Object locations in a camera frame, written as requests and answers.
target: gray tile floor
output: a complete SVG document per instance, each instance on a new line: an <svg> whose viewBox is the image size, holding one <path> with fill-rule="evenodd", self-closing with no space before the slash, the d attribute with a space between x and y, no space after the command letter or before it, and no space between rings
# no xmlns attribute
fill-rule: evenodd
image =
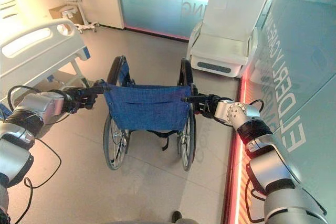
<svg viewBox="0 0 336 224"><path fill-rule="evenodd" d="M187 44L164 38L101 27L85 32L91 58L78 61L89 80L107 77L116 56L125 55L131 77L139 84L176 85L180 60ZM62 71L72 73L69 66ZM200 92L235 98L238 81L194 70ZM147 132L134 132L128 155L117 171L107 168L102 150L107 107L103 97L93 110L81 110L54 125L43 140L62 157L59 172L34 190L30 211L22 223L107 223L115 220L169 221L173 210L200 224L220 223L231 129L197 116L197 151L186 173L176 152L175 139L165 141ZM34 185L56 168L57 159L40 143L27 174ZM10 188L13 221L24 211L29 189Z"/></svg>

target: blue wheelchair seat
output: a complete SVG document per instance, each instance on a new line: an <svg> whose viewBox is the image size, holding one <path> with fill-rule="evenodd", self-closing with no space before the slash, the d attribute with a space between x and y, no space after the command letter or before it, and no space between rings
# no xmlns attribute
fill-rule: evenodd
<svg viewBox="0 0 336 224"><path fill-rule="evenodd" d="M190 86L105 85L110 115L122 130L181 131L186 124L190 104L181 99L191 95Z"/></svg>

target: chair cushion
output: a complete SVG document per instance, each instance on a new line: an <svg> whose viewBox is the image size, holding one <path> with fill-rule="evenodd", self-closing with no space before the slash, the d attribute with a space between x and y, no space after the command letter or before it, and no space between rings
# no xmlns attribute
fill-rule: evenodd
<svg viewBox="0 0 336 224"><path fill-rule="evenodd" d="M201 34L247 41L266 0L209 0Z"/></svg>
<svg viewBox="0 0 336 224"><path fill-rule="evenodd" d="M191 55L214 59L225 63L247 63L246 42L200 34L191 49Z"/></svg>

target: robotic arm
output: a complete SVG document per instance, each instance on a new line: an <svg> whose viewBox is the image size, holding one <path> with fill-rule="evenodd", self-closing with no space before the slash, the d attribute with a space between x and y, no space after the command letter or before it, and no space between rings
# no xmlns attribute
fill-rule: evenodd
<svg viewBox="0 0 336 224"><path fill-rule="evenodd" d="M71 88L28 94L13 114L0 122L0 223L9 223L7 188L20 183L31 168L34 157L29 149L43 126L56 116L92 109L97 94L106 87Z"/></svg>
<svg viewBox="0 0 336 224"><path fill-rule="evenodd" d="M106 87L51 90L29 94L13 114L0 123L0 223L9 223L7 188L22 181L33 164L29 149L44 125L65 112L91 109L97 94ZM247 173L256 190L266 195L264 216L268 224L325 224L323 207L303 189L299 173L287 150L279 144L269 127L250 104L234 102L216 95L187 97L207 118L232 126L251 158Z"/></svg>
<svg viewBox="0 0 336 224"><path fill-rule="evenodd" d="M264 220L268 224L328 223L327 212L302 187L300 175L259 110L250 104L234 102L216 95L184 99L199 106L207 118L232 126L251 158L246 171L254 188L265 194Z"/></svg>

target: black cable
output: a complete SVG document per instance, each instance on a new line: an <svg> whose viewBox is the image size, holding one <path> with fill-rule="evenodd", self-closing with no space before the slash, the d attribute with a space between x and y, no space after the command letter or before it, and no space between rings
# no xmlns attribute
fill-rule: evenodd
<svg viewBox="0 0 336 224"><path fill-rule="evenodd" d="M263 101L262 99L257 99L257 100L255 100L255 101L251 102L249 105L253 105L253 104L255 104L256 102L261 102L261 107L260 107L260 109L259 109L259 112L261 112L261 111L264 109L264 106L265 106L265 103L264 103L264 101Z"/></svg>
<svg viewBox="0 0 336 224"><path fill-rule="evenodd" d="M59 121L57 121L57 122L55 122L55 123L60 123L61 121L65 120L69 115L70 115L70 114L66 115L64 118L62 118L61 120L59 120Z"/></svg>
<svg viewBox="0 0 336 224"><path fill-rule="evenodd" d="M36 189L36 188L39 188L41 187L42 185L44 185L45 183L47 183L49 180L51 180L51 178L57 173L58 169L60 168L61 164L62 164L62 159L61 157L48 145L46 144L44 141L42 141L41 139L39 138L36 138L36 140L39 140L41 143L43 143L49 150L51 150L58 158L59 160L59 164L57 166L57 168L55 169L55 171L53 172L53 174L50 175L50 177L45 180L42 184L38 185L38 186L33 186L33 189Z"/></svg>
<svg viewBox="0 0 336 224"><path fill-rule="evenodd" d="M18 88L24 88L24 89L34 90L34 91L37 92L37 93L41 92L41 91L38 90L38 89L29 87L29 86L24 86L24 85L16 85L16 86L11 87L11 88L9 89L8 93L7 93L7 102L8 102L9 108L10 108L12 111L14 110L13 105L12 105L12 101L11 101L12 91L13 91L14 89L18 89Z"/></svg>
<svg viewBox="0 0 336 224"><path fill-rule="evenodd" d="M251 179L249 178L247 180L246 187L245 187L245 205L246 205L247 217L248 217L249 221L252 222L252 223L260 223L262 221L265 221L265 219L262 218L262 219L252 220L251 214L250 214L250 208L249 208L248 202L247 202L247 190L248 190L248 185L250 184L250 182L251 182Z"/></svg>
<svg viewBox="0 0 336 224"><path fill-rule="evenodd" d="M47 145L44 141L42 141L39 138L36 138L36 139L39 140L41 143L43 143L46 147L48 147L58 157L59 164L58 164L57 168L55 169L55 171L53 172L53 174L51 174L47 180L45 180L43 183L41 183L38 186L33 186L32 182L30 181L30 179L28 177L25 177L24 184L25 184L26 187L30 188L29 201L28 201L28 205L26 207L26 210L23 212L23 214L20 216L20 218L18 218L18 220L14 224L18 224L23 219L23 217L26 215L26 213L28 212L28 210L30 209L30 205L32 203L34 189L39 188L39 187L43 186L45 183L47 183L57 173L58 169L60 168L60 166L62 164L61 157L49 145Z"/></svg>
<svg viewBox="0 0 336 224"><path fill-rule="evenodd" d="M18 224L22 218L26 215L26 213L28 212L28 210L30 209L30 205L32 203L32 198L33 198L33 185L32 185L32 182L30 181L29 178L25 178L24 179L24 183L25 183L25 186L29 187L30 188L30 196L29 196L29 201L28 201L28 205L26 207L26 210L23 212L23 214L20 216L20 218L18 218L18 220L14 223L14 224Z"/></svg>
<svg viewBox="0 0 336 224"><path fill-rule="evenodd" d="M252 195L254 198L256 198L256 199L259 199L259 200L261 200L261 201L265 201L264 198L261 198L261 197L259 197L258 195L255 195L255 194L254 194L255 191L257 191L257 190L256 190L256 189L252 189L252 190L251 190L251 195Z"/></svg>

